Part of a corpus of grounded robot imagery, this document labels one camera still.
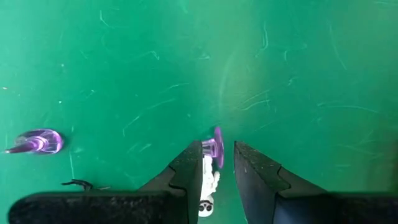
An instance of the green surface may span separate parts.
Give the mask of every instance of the green surface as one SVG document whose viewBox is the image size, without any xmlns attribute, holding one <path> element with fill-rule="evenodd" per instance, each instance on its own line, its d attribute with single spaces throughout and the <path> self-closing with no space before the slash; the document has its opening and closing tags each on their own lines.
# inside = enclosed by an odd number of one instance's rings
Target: green surface
<svg viewBox="0 0 398 224">
<path fill-rule="evenodd" d="M 0 223 L 71 178 L 133 190 L 223 128 L 215 212 L 245 223 L 243 140 L 328 190 L 397 190 L 398 1 L 0 1 L 0 146 L 53 128 L 53 156 L 0 154 Z"/>
</svg>

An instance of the purple plastic piece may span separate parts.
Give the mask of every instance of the purple plastic piece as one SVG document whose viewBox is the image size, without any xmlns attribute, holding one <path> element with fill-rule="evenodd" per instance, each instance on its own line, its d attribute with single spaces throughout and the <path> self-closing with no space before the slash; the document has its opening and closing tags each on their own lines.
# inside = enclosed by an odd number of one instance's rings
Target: purple plastic piece
<svg viewBox="0 0 398 224">
<path fill-rule="evenodd" d="M 217 165 L 221 169 L 224 166 L 224 142 L 221 135 L 221 128 L 216 127 L 214 138 L 201 142 L 203 153 L 217 160 Z"/>
<path fill-rule="evenodd" d="M 54 154 L 63 146 L 61 135 L 51 129 L 38 129 L 21 134 L 15 140 L 15 147 L 5 153 L 31 152 L 35 154 Z"/>
</svg>

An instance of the small white figure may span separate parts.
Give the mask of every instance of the small white figure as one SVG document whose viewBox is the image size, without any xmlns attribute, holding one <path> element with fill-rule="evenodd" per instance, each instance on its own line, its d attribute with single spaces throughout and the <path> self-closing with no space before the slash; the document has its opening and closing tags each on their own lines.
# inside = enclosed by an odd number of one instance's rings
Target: small white figure
<svg viewBox="0 0 398 224">
<path fill-rule="evenodd" d="M 218 181 L 220 180 L 220 172 L 213 174 L 213 158 L 211 156 L 203 156 L 203 179 L 201 185 L 199 217 L 208 217 L 214 210 L 214 199 L 211 196 L 216 192 Z"/>
</svg>

